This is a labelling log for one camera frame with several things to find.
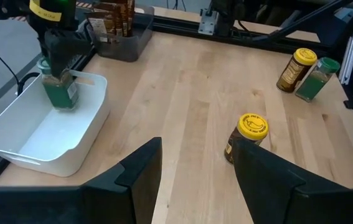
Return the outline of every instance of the yellow label on robot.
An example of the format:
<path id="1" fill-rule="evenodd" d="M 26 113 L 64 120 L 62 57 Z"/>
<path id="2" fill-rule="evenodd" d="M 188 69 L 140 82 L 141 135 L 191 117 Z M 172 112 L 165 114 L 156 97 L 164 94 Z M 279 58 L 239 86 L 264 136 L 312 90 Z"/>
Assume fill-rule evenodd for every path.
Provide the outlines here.
<path id="1" fill-rule="evenodd" d="M 54 22 L 60 22 L 61 18 L 62 18 L 62 13 L 61 12 L 50 12 L 46 9 L 42 9 L 39 6 L 39 0 L 30 0 L 29 1 L 29 9 L 31 9 L 31 11 L 33 13 L 35 13 L 35 15 L 43 18 L 43 19 L 47 19 L 49 21 L 54 21 Z"/>

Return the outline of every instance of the spice jar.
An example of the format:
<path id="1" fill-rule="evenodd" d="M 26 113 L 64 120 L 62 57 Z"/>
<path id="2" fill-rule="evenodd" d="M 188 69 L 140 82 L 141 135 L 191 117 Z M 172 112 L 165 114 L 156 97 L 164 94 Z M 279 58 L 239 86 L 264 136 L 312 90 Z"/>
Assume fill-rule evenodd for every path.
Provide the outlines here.
<path id="1" fill-rule="evenodd" d="M 316 63 L 317 59 L 318 56 L 312 50 L 305 48 L 296 50 L 277 81 L 277 88 L 287 93 L 294 92 L 296 86 L 312 65 Z"/>
<path id="2" fill-rule="evenodd" d="M 240 117 L 236 128 L 230 135 L 226 148 L 225 158 L 233 164 L 232 150 L 233 140 L 247 139 L 259 146 L 269 131 L 269 125 L 261 116 L 253 113 L 247 113 Z"/>
<path id="3" fill-rule="evenodd" d="M 338 72 L 340 67 L 341 65 L 331 58 L 320 58 L 312 72 L 296 90 L 295 95 L 307 102 L 311 102 L 330 80 L 332 74 Z"/>
<path id="4" fill-rule="evenodd" d="M 59 77 L 52 75 L 46 59 L 37 62 L 41 70 L 42 84 L 53 107 L 58 110 L 72 110 L 78 100 L 77 86 L 68 70 Z"/>

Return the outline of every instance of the yellow cap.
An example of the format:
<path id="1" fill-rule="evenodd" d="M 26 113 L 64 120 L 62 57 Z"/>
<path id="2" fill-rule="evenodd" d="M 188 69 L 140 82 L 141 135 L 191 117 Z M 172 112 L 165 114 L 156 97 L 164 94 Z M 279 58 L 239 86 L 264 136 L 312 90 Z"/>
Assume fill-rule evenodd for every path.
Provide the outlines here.
<path id="1" fill-rule="evenodd" d="M 313 65 L 318 60 L 318 56 L 312 50 L 301 48 L 295 51 L 294 58 L 303 65 Z"/>
<path id="2" fill-rule="evenodd" d="M 237 129 L 244 137 L 251 140 L 261 140 L 266 137 L 269 125 L 261 116 L 247 113 L 240 117 Z"/>

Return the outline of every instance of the white plastic bin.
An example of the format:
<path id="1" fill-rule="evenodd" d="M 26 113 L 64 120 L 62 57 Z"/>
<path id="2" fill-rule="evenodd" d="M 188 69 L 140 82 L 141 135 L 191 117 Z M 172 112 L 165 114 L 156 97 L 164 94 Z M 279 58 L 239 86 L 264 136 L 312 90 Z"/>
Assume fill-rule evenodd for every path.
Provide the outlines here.
<path id="1" fill-rule="evenodd" d="M 70 176 L 82 165 L 110 112 L 107 80 L 70 71 L 90 83 L 76 81 L 79 100 L 72 111 L 55 110 L 40 77 L 0 114 L 0 156 L 12 163 Z"/>

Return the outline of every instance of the gray plastic tray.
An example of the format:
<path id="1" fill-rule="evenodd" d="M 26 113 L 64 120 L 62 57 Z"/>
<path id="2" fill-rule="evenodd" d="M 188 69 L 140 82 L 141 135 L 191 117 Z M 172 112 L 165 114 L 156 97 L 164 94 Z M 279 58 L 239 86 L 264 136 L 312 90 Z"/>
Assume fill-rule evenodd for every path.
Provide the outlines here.
<path id="1" fill-rule="evenodd" d="M 118 37 L 115 35 L 94 33 L 91 26 L 88 31 L 97 54 L 125 62 L 134 62 L 139 59 L 153 34 L 154 8 L 137 4 L 135 8 L 142 9 L 144 13 L 135 13 L 133 18 L 133 36 Z M 98 39 L 107 37 L 117 40 L 116 43 L 104 43 Z"/>

